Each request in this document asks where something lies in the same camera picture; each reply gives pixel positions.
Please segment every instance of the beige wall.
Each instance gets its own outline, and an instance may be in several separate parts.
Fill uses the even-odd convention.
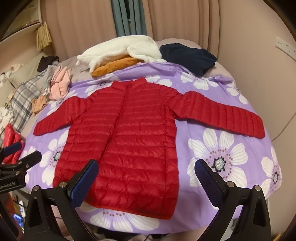
[[[35,31],[8,39],[0,44],[0,73],[8,71],[13,64],[27,63],[38,54]]]
[[[271,139],[296,111],[296,62],[275,47],[276,37],[296,47],[278,15],[263,0],[220,0],[218,61],[263,118]],[[296,119],[273,142],[281,189],[270,198],[272,232],[284,231],[296,212]]]

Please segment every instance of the blue gripper pad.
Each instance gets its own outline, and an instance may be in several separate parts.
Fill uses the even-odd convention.
[[[4,154],[4,156],[9,156],[13,153],[16,153],[20,149],[22,149],[22,144],[20,142],[17,142],[17,143],[10,145],[10,146],[4,147],[3,154]]]
[[[69,195],[71,198],[71,206],[73,208],[81,206],[98,173],[99,164],[96,160],[90,160],[82,169],[82,171],[77,173],[79,174],[79,176],[76,176],[78,180],[75,180],[74,186],[71,188]]]
[[[216,173],[202,159],[196,161],[194,171],[212,205],[220,209],[223,205],[223,190],[215,180]]]

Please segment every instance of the curtain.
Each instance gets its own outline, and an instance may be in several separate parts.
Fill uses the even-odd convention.
[[[219,48],[218,0],[142,0],[147,35],[155,41],[187,39],[215,56]]]
[[[128,0],[131,17],[131,34],[147,35],[142,0]]]
[[[111,0],[117,37],[130,35],[124,0]]]
[[[41,0],[41,16],[60,60],[116,37],[110,0]]]

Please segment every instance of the silver bolt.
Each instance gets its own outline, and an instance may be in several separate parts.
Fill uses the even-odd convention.
[[[261,187],[260,187],[259,185],[256,185],[256,186],[255,186],[255,189],[256,189],[257,191],[261,191]]]
[[[33,191],[34,191],[34,192],[36,192],[36,191],[38,191],[38,190],[39,190],[39,186],[38,186],[38,185],[33,187]]]
[[[229,186],[230,188],[234,187],[234,183],[233,182],[227,182],[227,186]]]
[[[67,186],[67,183],[66,183],[66,182],[61,182],[61,183],[59,184],[59,186],[60,186],[61,188],[64,188],[65,186]]]

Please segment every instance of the pink fleece garment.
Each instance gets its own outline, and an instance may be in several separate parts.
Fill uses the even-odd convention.
[[[70,84],[70,70],[67,67],[63,69],[59,66],[51,80],[52,88],[50,90],[49,99],[51,100],[61,100],[63,99],[69,91]]]

